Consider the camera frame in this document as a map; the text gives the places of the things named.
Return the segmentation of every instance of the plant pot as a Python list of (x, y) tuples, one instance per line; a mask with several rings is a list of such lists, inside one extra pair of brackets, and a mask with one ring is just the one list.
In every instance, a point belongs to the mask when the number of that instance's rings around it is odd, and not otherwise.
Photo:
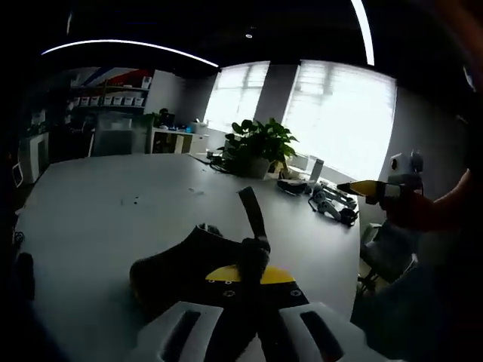
[(264, 179), (270, 167), (269, 160), (265, 158), (255, 158), (247, 172), (247, 177), (254, 179)]

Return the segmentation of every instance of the black ceiling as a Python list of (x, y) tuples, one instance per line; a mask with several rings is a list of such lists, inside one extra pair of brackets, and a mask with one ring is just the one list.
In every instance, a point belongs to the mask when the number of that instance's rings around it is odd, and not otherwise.
[[(441, 25), (404, 0), (363, 0), (374, 44), (374, 69), (417, 93), (464, 113), (471, 90), (463, 63)], [(330, 60), (367, 66), (361, 30), (350, 0), (281, 2), (74, 2), (42, 18), (31, 51), (71, 41), (118, 38), (159, 44), (220, 66), (271, 60)], [(72, 12), (69, 34), (67, 17)], [(250, 32), (253, 38), (245, 34)], [(77, 66), (135, 66), (203, 76), (216, 69), (166, 51), (93, 44), (36, 59), (40, 74)]]

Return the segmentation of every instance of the hand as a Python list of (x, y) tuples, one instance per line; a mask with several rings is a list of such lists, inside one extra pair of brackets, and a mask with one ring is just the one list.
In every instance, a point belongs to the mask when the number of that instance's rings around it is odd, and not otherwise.
[(435, 229), (438, 217), (434, 203), (416, 192), (404, 192), (399, 198), (385, 198), (380, 206), (386, 211), (387, 219), (396, 226), (420, 232)]

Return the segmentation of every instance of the white drawer unit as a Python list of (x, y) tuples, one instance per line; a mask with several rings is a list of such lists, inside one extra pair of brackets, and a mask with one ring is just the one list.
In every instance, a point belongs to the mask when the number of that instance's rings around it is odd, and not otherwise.
[(193, 134), (191, 139), (191, 147), (189, 147), (189, 153), (195, 155), (197, 153), (206, 153), (208, 147), (208, 135), (207, 134)]

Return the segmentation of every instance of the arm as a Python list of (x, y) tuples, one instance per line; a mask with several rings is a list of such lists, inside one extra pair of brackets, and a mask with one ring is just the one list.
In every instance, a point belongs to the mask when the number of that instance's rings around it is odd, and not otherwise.
[(466, 200), (473, 192), (476, 181), (467, 170), (457, 186), (436, 201), (410, 192), (397, 199), (385, 199), (381, 207), (390, 222), (405, 229), (421, 232), (458, 229), (463, 223)]
[(460, 227), (466, 200), (473, 192), (476, 192), (476, 182), (471, 171), (466, 170), (454, 189), (434, 201), (434, 220), (431, 229), (445, 230)]

